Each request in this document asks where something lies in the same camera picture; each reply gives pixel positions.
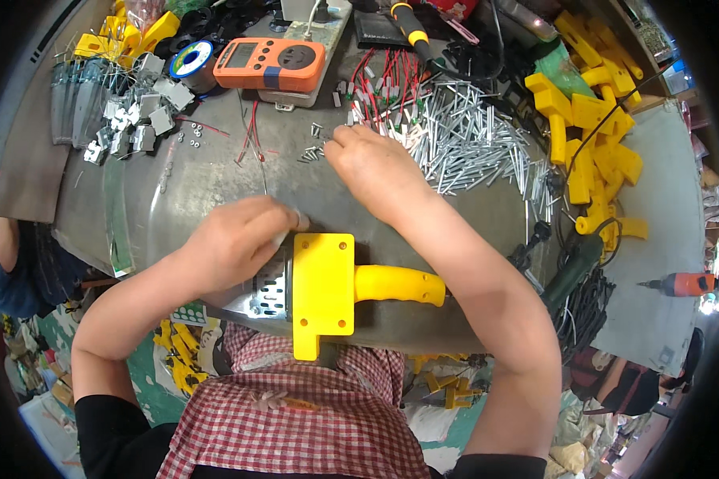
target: orange power meter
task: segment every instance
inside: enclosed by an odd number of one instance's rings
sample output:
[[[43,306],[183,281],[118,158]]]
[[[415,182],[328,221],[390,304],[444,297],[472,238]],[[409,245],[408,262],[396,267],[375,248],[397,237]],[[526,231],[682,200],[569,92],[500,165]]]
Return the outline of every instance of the orange power meter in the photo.
[[[325,46],[283,38],[236,38],[213,68],[224,88],[308,92],[325,67]]]

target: orange drill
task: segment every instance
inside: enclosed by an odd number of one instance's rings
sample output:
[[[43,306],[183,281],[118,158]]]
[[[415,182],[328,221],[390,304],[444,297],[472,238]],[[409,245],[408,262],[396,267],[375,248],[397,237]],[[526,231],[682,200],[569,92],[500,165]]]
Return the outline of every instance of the orange drill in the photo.
[[[713,273],[671,273],[661,280],[637,284],[658,290],[666,296],[702,296],[719,290],[719,277]]]

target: hand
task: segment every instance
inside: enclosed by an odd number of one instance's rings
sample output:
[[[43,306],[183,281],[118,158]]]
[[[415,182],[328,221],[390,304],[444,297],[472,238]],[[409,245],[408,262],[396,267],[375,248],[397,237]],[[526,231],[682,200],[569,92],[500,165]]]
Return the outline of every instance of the hand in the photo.
[[[306,217],[271,196],[217,206],[175,255],[194,297],[227,290],[252,278],[277,251],[284,235],[304,230]]]
[[[401,143],[367,127],[337,127],[324,151],[352,195],[388,225],[438,197]]]

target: solder wire spool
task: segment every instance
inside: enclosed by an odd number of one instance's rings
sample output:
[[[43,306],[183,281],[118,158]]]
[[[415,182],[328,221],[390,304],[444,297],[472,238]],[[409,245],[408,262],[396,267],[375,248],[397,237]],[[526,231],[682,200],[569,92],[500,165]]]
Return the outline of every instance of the solder wire spool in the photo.
[[[213,76],[215,62],[213,44],[201,40],[188,45],[175,56],[170,65],[170,75],[181,80],[189,90],[201,95],[218,84]]]

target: red checkered apron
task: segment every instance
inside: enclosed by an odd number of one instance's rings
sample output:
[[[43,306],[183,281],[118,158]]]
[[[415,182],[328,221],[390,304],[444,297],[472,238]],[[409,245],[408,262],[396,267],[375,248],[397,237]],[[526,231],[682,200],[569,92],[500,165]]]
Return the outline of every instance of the red checkered apron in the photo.
[[[401,352],[349,346],[333,370],[296,361],[290,338],[233,323],[224,333],[224,348],[233,374],[209,378],[195,390],[158,479],[190,477],[195,465],[278,474],[431,477],[398,408],[405,370]],[[306,402],[312,410],[260,410],[263,394],[285,392],[286,399]]]

